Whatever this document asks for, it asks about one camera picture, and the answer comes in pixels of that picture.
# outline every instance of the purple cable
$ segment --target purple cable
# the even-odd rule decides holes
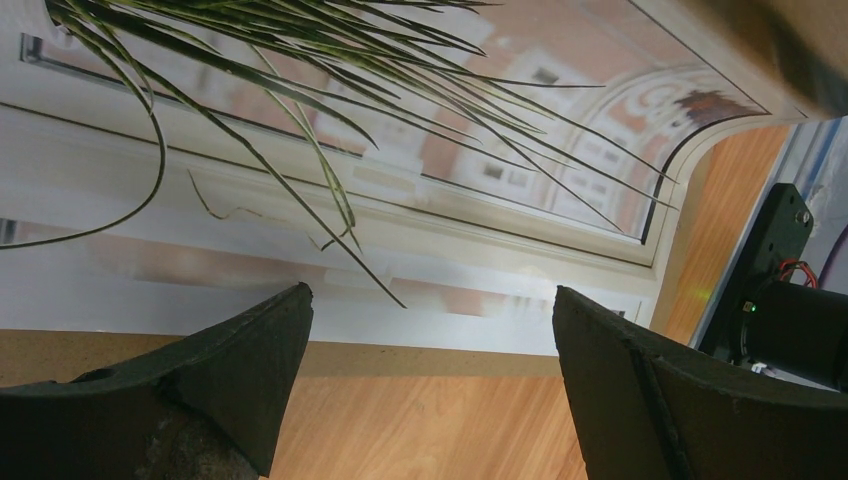
[[[845,244],[846,239],[848,239],[848,225],[845,225],[845,228],[842,229],[842,233],[839,234],[839,238],[836,239],[836,243],[833,244],[833,248],[827,254],[827,260],[824,261],[824,266],[819,274],[819,288],[824,288],[824,282],[830,275],[830,270],[836,263],[836,257],[839,256],[839,251],[842,250],[842,245]]]

